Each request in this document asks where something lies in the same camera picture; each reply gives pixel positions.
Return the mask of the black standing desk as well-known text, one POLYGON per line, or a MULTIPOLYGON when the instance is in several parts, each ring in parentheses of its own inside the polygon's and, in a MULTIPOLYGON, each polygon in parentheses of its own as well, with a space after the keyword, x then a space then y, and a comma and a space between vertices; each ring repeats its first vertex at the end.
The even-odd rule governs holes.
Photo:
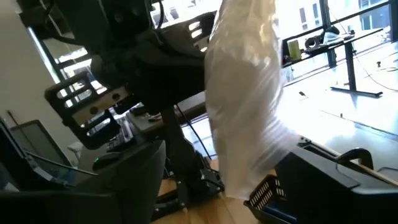
POLYGON ((337 47, 345 45, 347 42, 354 42, 356 40, 365 38, 369 35, 382 32, 383 28, 371 29, 371 30, 361 30, 358 32, 351 31, 347 34, 335 34, 334 32, 324 32, 323 35, 316 35, 308 38, 305 41, 305 47, 300 48, 302 53, 302 58, 300 60, 291 60, 289 56, 289 49, 287 42, 289 40, 284 40, 282 42, 282 67, 289 67, 293 64, 299 63, 301 61, 316 57, 317 55, 327 53, 330 50, 334 50, 337 47))

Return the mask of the blue disposable razor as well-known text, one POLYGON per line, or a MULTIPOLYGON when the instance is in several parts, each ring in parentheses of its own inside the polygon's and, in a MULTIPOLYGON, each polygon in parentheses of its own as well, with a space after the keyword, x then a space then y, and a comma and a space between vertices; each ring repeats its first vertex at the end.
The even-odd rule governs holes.
POLYGON ((267 212, 289 224, 297 224, 297 219, 294 215, 294 211, 285 201, 273 201, 268 203, 263 209, 263 212, 267 212))

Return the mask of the black desk foot bar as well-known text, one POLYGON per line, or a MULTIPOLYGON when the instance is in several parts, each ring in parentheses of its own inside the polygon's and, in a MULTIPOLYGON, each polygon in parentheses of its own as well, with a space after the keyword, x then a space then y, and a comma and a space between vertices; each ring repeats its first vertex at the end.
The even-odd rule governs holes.
POLYGON ((353 46, 351 42, 347 42, 345 45, 345 54, 346 54, 346 68, 348 72, 348 88, 340 88, 336 86, 331 86, 330 90, 332 91, 340 91, 343 93, 352 93, 356 95, 370 96, 373 98, 379 98, 383 92, 369 92, 369 91, 359 91, 356 87, 356 77, 354 71, 354 52, 353 46))

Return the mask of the bagged white cotton balls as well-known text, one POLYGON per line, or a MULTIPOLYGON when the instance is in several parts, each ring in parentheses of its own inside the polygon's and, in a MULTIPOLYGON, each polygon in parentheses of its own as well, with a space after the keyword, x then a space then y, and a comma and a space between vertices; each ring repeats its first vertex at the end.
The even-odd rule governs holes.
POLYGON ((205 55, 205 103, 228 197, 246 200, 297 147, 282 114, 275 0, 222 0, 205 55))

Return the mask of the black plastic basket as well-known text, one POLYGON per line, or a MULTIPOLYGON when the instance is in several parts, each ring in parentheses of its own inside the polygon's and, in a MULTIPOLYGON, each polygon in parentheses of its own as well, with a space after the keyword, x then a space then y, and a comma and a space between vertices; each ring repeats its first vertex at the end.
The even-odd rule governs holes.
POLYGON ((289 224, 262 209, 273 201, 285 201, 287 197, 276 175, 267 175, 243 202, 261 224, 289 224))

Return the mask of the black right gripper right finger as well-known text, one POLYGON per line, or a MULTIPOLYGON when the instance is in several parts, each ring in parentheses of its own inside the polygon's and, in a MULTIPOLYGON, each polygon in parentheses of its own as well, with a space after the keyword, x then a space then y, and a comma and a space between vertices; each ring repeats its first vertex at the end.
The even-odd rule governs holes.
POLYGON ((398 186, 303 149, 276 172, 298 224, 398 224, 398 186))

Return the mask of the yellow cup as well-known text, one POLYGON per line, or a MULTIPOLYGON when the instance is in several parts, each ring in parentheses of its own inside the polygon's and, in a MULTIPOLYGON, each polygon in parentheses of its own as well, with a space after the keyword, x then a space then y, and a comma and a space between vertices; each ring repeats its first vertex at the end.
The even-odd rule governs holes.
POLYGON ((298 40, 290 40, 287 42, 289 49, 289 56, 291 60, 300 60, 302 58, 302 53, 300 50, 298 40))

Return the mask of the black computer mouse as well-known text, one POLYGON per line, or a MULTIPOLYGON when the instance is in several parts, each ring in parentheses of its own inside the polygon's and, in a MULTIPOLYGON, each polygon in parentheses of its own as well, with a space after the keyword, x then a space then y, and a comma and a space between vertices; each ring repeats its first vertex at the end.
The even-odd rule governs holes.
POLYGON ((108 165, 114 164, 121 158, 120 152, 109 152, 97 157, 92 165, 93 171, 105 168, 108 165))

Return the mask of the grey desk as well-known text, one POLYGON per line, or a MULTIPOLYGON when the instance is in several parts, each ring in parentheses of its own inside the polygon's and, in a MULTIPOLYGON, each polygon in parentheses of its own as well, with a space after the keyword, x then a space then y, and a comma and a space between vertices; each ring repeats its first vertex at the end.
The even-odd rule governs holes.
MULTIPOLYGON (((188 119, 195 119, 206 113, 205 93, 201 92, 178 104, 188 119)), ((135 116, 131 112, 127 114, 128 120, 133 125, 133 133, 140 138, 154 138, 163 135, 165 125, 162 120, 149 121, 145 116, 135 116)))

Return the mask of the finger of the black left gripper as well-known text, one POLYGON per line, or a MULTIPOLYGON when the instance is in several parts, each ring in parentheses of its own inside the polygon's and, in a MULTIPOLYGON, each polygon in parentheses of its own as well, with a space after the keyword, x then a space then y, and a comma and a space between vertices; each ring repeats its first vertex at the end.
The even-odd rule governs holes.
POLYGON ((179 53, 203 57, 210 42, 216 11, 205 12, 189 20, 162 29, 162 36, 179 53))
POLYGON ((95 150, 118 135, 120 125, 109 111, 130 97, 125 86, 97 93, 86 72, 45 90, 44 97, 83 145, 95 150))

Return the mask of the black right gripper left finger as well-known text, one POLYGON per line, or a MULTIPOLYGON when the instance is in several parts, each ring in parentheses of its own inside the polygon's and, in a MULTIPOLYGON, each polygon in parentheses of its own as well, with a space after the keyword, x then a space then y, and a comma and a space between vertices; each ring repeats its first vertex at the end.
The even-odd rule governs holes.
POLYGON ((165 157, 155 141, 70 189, 2 190, 0 224, 149 224, 165 157))

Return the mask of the black laptop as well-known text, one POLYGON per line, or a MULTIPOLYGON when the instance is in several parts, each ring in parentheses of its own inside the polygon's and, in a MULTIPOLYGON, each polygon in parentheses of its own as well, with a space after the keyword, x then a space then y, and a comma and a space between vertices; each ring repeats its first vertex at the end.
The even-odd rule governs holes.
POLYGON ((73 166, 59 164, 21 147, 11 128, 0 117, 0 164, 21 191, 94 191, 100 176, 73 166))

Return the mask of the black aluminium table frame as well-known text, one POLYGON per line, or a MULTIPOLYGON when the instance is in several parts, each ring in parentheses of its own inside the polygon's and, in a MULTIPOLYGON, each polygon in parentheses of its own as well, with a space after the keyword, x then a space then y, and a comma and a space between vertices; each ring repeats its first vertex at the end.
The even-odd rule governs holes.
POLYGON ((305 137, 301 137, 300 141, 298 142, 298 147, 310 151, 314 154, 317 154, 318 156, 324 157, 325 159, 328 159, 329 161, 333 161, 336 164, 345 166, 351 170, 355 170, 357 172, 360 172, 362 174, 368 175, 370 177, 374 177, 375 179, 378 179, 382 182, 385 182, 387 184, 391 184, 395 187, 398 187, 398 181, 393 180, 383 174, 380 174, 379 172, 375 171, 374 169, 371 170, 365 166, 362 166, 359 164, 358 160, 351 160, 349 162, 343 162, 343 163, 338 163, 336 158, 342 154, 339 152, 336 152, 330 148, 327 148, 326 146, 321 146, 317 144, 314 141, 311 141, 305 137))

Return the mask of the computer keyboard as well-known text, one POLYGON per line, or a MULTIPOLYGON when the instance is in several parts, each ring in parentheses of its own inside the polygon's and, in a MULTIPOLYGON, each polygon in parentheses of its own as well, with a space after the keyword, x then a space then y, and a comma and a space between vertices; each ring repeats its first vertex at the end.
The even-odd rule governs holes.
POLYGON ((108 142, 106 152, 121 152, 135 143, 133 125, 126 118, 117 120, 120 125, 119 134, 108 142))

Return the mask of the grey screen monitor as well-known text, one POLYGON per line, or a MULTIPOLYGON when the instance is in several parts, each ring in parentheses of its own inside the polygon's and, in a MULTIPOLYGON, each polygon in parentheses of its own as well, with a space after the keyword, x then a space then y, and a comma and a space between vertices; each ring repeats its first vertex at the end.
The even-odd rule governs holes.
POLYGON ((11 128, 11 133, 25 150, 66 166, 72 163, 39 120, 28 121, 11 128))

